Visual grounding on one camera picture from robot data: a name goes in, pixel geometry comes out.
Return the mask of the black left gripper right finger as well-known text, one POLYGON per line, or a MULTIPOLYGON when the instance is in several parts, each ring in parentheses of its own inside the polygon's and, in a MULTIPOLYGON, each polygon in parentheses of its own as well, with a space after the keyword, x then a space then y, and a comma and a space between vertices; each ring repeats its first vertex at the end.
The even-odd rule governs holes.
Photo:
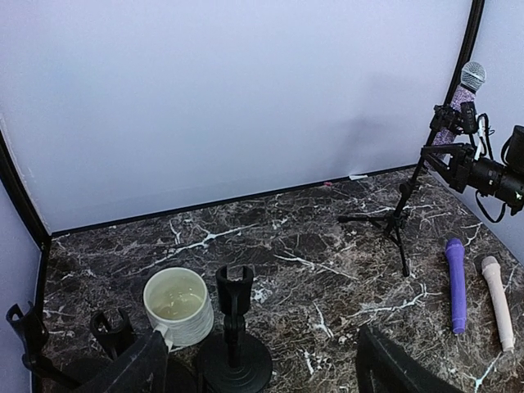
POLYGON ((411 358, 382 332, 367 325, 359 330, 355 360, 360 392, 459 392, 411 358))

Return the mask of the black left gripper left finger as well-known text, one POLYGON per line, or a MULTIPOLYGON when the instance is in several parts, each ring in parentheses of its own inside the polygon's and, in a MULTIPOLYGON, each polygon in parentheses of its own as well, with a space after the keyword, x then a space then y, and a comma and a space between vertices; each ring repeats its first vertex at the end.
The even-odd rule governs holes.
POLYGON ((148 378, 151 392, 165 392, 168 347, 159 331, 149 332, 77 392, 141 392, 148 378))

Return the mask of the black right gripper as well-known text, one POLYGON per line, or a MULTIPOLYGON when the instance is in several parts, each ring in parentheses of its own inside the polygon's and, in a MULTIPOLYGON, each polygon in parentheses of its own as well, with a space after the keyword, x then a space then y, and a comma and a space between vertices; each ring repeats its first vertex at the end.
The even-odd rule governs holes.
POLYGON ((452 143, 425 146, 421 157, 455 191, 462 193, 468 185, 468 176, 474 163, 476 148, 471 144, 452 143))

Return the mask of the black round-base blue mic stand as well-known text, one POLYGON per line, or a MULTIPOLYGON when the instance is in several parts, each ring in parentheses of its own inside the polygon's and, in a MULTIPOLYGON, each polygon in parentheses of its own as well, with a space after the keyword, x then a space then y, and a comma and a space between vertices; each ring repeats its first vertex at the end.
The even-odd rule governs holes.
POLYGON ((112 325, 101 310, 89 322, 90 332, 111 360, 116 360, 136 341, 129 315, 122 308, 117 311, 120 321, 116 325, 112 325))

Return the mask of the silver glitter microphone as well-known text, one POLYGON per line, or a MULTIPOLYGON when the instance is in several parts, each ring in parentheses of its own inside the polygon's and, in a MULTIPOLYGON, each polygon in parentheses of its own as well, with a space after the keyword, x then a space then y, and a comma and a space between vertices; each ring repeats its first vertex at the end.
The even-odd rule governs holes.
POLYGON ((467 62, 460 71, 451 102, 434 108, 429 143, 422 149, 422 158, 431 171, 452 174, 462 160, 468 156, 476 159, 483 152, 483 148, 475 144, 475 136, 482 135, 475 100, 485 81, 485 68, 476 61, 467 62))

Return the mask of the black tripod mic stand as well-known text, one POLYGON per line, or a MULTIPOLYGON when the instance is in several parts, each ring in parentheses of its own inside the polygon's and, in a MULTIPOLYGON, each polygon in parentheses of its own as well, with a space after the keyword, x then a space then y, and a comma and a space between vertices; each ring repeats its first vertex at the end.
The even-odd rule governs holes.
POLYGON ((396 208, 383 216, 376 215, 358 215, 358 216, 344 216, 341 215, 337 218, 337 221, 341 224, 349 222, 369 222, 376 228, 383 231, 386 237, 388 237, 394 244, 397 245, 400 251, 400 258, 402 262, 402 273, 405 277, 410 275, 409 264, 406 260, 404 253, 404 244, 401 239, 400 231, 404 227, 409 214, 404 210, 407 206, 407 201, 412 196, 416 186, 418 176, 422 172, 422 168, 426 164, 426 161, 421 157, 415 167, 413 175, 406 182, 400 185, 401 198, 396 208))

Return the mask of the black round-base purple mic stand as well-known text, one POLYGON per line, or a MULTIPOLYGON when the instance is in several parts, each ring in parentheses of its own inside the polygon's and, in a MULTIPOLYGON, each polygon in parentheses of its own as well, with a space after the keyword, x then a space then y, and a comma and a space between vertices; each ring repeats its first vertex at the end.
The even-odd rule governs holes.
POLYGON ((244 266, 242 277, 232 280, 228 267, 216 271, 223 332, 207 337, 196 356, 199 392, 262 392, 273 375, 266 345, 246 332, 245 315, 251 307, 253 271, 244 266))

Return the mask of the purple toy microphone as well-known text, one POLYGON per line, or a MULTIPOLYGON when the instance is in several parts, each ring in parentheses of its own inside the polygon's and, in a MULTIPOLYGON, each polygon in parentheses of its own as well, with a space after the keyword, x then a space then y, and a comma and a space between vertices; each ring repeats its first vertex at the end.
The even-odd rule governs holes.
POLYGON ((451 330, 455 335, 465 332, 467 322, 464 255, 464 246, 458 238, 447 241, 445 258, 449 266, 451 330))

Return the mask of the black round-base orange mic stand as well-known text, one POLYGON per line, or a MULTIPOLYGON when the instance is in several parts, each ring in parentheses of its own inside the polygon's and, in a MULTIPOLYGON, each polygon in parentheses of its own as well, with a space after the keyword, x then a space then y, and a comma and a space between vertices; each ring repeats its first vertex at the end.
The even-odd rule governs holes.
POLYGON ((49 339, 49 332, 44 326, 41 318, 32 302, 28 302, 29 310, 24 313, 18 304, 14 304, 6 315, 6 320, 20 338, 24 354, 22 362, 24 366, 41 378, 48 378, 59 385, 75 390, 81 383, 56 368, 52 361, 42 354, 44 346, 49 339))

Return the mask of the pink toy microphone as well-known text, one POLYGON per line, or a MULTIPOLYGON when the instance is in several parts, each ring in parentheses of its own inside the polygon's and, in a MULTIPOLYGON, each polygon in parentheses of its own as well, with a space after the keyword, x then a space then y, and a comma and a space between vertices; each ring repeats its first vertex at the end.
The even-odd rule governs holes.
POLYGON ((481 262, 481 273, 489 288, 502 351, 513 352, 515 348, 513 324, 498 260, 491 255, 484 258, 481 262))

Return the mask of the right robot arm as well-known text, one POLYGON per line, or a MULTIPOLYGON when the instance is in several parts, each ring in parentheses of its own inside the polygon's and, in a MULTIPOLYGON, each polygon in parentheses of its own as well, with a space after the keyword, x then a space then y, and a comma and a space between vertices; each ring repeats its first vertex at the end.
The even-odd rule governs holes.
POLYGON ((514 216, 523 209, 523 127, 516 125, 503 145, 501 163, 487 157, 475 157, 468 143, 424 147, 422 158, 445 180, 450 188, 462 193, 466 187, 476 190, 475 198, 482 214, 493 224, 504 217, 506 209, 514 216), (492 196, 503 202, 497 218, 489 216, 480 198, 492 196))

